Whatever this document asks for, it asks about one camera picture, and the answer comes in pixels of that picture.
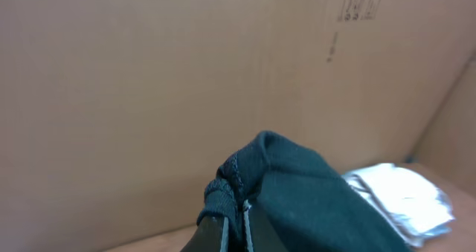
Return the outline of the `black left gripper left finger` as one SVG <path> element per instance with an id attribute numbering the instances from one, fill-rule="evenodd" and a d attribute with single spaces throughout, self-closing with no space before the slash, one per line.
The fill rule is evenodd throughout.
<path id="1" fill-rule="evenodd" d="M 227 252 L 228 218 L 206 216 L 181 252 Z"/>

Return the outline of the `black t-shirt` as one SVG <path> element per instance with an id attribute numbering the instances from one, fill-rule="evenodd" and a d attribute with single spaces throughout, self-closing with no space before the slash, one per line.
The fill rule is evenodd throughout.
<path id="1" fill-rule="evenodd" d="M 216 171 L 197 218 L 228 224 L 228 247 L 255 248 L 251 208 L 259 207 L 288 251 L 408 251 L 409 247 L 315 151 L 260 132 Z"/>

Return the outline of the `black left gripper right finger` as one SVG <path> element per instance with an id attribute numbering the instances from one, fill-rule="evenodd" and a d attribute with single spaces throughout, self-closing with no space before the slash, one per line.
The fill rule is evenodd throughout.
<path id="1" fill-rule="evenodd" d="M 243 203 L 247 252 L 287 252 L 264 209 L 256 201 Z"/>

